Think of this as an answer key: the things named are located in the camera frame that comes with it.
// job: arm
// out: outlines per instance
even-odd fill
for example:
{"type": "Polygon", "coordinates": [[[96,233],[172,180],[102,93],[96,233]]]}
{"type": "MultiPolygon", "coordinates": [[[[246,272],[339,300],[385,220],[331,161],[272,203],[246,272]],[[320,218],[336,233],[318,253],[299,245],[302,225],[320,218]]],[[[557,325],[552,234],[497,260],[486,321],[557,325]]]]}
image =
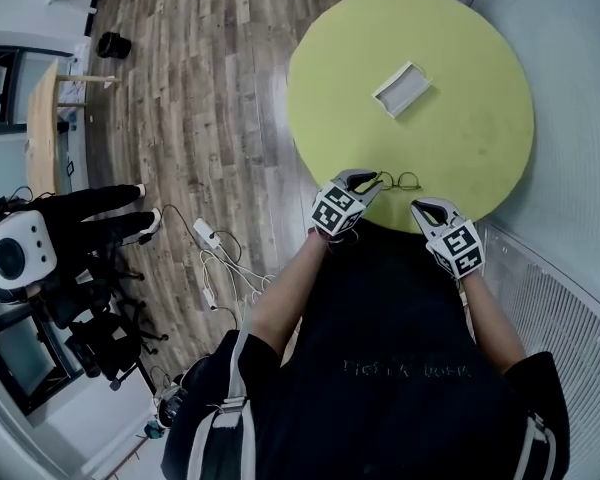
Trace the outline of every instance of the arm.
{"type": "Polygon", "coordinates": [[[462,279],[480,349],[500,373],[527,357],[520,337],[491,295],[478,270],[462,279]]]}
{"type": "Polygon", "coordinates": [[[326,250],[327,242],[311,233],[253,308],[251,334],[269,344],[280,357],[304,313],[326,250]]]}

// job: radiator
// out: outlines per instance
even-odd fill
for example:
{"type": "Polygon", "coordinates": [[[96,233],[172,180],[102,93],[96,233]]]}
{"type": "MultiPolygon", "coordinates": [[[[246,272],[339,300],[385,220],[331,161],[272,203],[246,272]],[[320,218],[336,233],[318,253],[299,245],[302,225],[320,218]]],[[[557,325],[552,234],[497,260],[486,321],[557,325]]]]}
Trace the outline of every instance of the radiator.
{"type": "Polygon", "coordinates": [[[600,479],[600,304],[504,231],[480,231],[485,279],[527,353],[554,355],[571,424],[566,478],[600,479]]]}

